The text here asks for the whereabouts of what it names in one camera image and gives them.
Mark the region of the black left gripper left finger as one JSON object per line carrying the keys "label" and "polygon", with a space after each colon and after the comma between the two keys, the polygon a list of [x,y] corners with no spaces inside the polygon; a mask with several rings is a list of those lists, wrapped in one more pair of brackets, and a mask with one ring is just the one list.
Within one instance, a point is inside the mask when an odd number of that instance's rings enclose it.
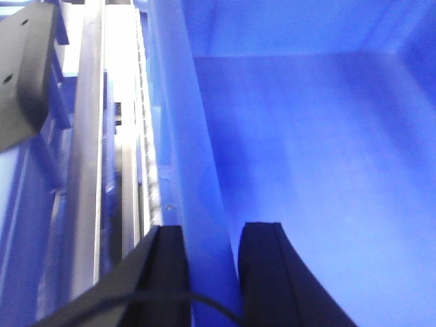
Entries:
{"label": "black left gripper left finger", "polygon": [[119,264],[84,294],[37,326],[190,326],[191,304],[179,225],[152,228]]}

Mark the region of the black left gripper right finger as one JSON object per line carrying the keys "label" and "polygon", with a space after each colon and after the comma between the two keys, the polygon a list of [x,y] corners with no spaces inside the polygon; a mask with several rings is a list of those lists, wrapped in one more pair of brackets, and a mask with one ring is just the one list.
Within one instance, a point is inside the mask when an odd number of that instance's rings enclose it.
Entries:
{"label": "black left gripper right finger", "polygon": [[250,326],[355,326],[297,254],[280,223],[246,223],[238,249]]}

